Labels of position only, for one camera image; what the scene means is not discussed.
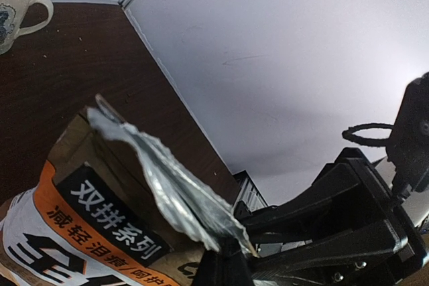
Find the pet food bag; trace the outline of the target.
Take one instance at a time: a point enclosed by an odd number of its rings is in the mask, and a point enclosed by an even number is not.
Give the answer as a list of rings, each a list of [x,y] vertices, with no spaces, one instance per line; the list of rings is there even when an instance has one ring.
[[[191,285],[204,255],[257,256],[232,206],[101,96],[1,207],[4,285]]]

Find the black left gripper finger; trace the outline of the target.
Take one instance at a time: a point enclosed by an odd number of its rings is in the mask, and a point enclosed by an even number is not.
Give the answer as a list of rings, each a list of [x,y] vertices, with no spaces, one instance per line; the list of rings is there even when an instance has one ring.
[[[254,253],[245,253],[236,238],[222,238],[221,249],[205,251],[196,275],[194,286],[254,286],[249,266]]]

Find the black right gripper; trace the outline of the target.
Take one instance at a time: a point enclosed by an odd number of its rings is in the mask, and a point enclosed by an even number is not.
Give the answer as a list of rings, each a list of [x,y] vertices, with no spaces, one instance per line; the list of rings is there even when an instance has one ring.
[[[256,277],[327,270],[330,285],[397,285],[428,263],[428,247],[363,152],[345,148],[310,187],[235,216],[248,232],[313,232],[313,242],[251,260]]]

